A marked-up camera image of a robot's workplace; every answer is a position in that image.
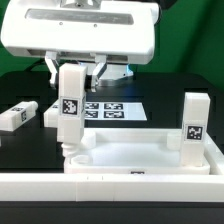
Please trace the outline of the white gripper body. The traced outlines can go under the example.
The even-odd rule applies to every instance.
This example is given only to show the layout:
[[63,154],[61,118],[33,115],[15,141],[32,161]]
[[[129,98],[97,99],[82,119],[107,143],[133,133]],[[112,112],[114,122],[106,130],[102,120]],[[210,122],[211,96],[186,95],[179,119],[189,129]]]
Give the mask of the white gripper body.
[[110,63],[146,64],[155,49],[154,25],[159,5],[103,1],[98,8],[74,0],[10,0],[1,42],[14,56],[92,61],[106,55]]

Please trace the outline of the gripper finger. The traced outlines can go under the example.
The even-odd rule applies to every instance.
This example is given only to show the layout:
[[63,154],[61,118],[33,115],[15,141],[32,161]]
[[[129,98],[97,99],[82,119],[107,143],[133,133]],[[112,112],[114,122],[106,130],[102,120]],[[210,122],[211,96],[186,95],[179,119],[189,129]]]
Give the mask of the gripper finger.
[[85,91],[95,92],[98,85],[99,78],[107,69],[107,56],[106,55],[96,55],[95,56],[95,68],[91,74],[87,74],[85,78]]
[[47,51],[45,54],[45,63],[51,73],[50,86],[57,89],[59,85],[59,67],[60,55],[58,52]]

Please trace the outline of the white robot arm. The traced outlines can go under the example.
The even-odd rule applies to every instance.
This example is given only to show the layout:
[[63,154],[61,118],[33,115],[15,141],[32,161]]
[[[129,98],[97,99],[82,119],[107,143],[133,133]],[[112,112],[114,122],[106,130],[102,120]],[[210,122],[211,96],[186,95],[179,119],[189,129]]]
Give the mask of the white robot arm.
[[178,0],[10,0],[0,40],[14,56],[40,57],[59,85],[59,62],[90,67],[87,88],[110,83],[130,64],[149,63],[155,26]]

